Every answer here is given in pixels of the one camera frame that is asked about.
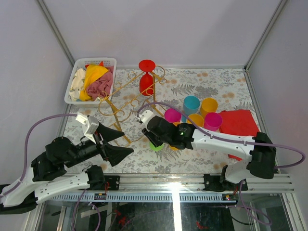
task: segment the blue cup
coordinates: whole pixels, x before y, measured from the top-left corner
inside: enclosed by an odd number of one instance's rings
[[[185,97],[184,99],[184,113],[189,116],[190,114],[197,113],[200,107],[200,100],[192,95]]]
[[[186,123],[186,120],[187,120],[187,119],[186,119],[184,116],[181,117],[181,122],[182,122],[182,123]]]

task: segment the plastic cup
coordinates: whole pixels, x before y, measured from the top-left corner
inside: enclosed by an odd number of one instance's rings
[[[182,115],[181,116],[181,122],[182,123],[186,123],[186,118]]]
[[[201,103],[200,112],[203,118],[210,113],[210,112],[216,112],[218,108],[218,102],[214,100],[213,98],[206,98]]]
[[[192,95],[185,97],[184,99],[184,113],[186,115],[197,113],[200,107],[200,100]]]
[[[196,125],[198,125],[199,127],[203,127],[204,125],[204,119],[201,115],[199,114],[191,114],[188,116],[189,119],[191,119]]]
[[[205,116],[204,128],[216,131],[222,124],[222,117],[216,112],[210,112]]]
[[[179,122],[175,122],[175,123],[173,123],[175,126],[177,126],[178,124],[180,124]],[[173,151],[177,151],[178,149],[177,148],[175,148],[175,147],[172,147],[172,146],[170,146],[169,145],[169,148],[171,149],[171,150],[173,150]]]
[[[152,144],[152,142],[150,141],[150,148],[151,148],[153,151],[155,151],[155,152],[162,150],[162,149],[164,148],[164,146],[165,146],[165,144],[163,143],[162,145],[160,145],[160,146],[158,146],[158,147],[156,148],[156,147]]]
[[[169,108],[165,111],[165,120],[169,123],[180,122],[181,113],[174,110],[173,108]]]

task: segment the glass panel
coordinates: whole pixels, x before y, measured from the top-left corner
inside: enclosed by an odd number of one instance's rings
[[[289,222],[285,215],[281,195],[243,194],[247,206],[261,210],[267,214],[273,224],[265,226],[248,216],[241,208],[225,208],[221,203],[180,203],[173,195],[172,203],[94,203],[100,211],[101,222],[99,231],[290,231]],[[76,203],[47,202],[44,216],[38,230],[70,231],[72,216]],[[65,206],[66,213],[59,229],[61,208]],[[259,220],[268,223],[261,214],[252,213]],[[80,203],[76,214],[76,231],[94,231],[99,223],[99,216],[89,203]]]

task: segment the pink cloth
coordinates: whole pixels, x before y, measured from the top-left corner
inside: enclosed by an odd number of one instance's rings
[[[106,74],[104,74],[102,77],[100,77],[95,82],[91,83],[87,89],[86,92],[89,96],[92,97],[92,100],[94,101],[98,96],[100,97],[106,97],[110,94],[110,88],[113,83],[113,66],[106,66],[106,68],[109,70]]]

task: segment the red plastic cup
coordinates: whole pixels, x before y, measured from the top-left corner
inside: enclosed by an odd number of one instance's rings
[[[169,108],[165,111],[165,120],[169,123],[180,122],[181,116],[181,113],[177,112],[173,108]]]
[[[217,131],[222,125],[222,117],[216,112],[210,112],[205,116],[204,128],[210,131]]]

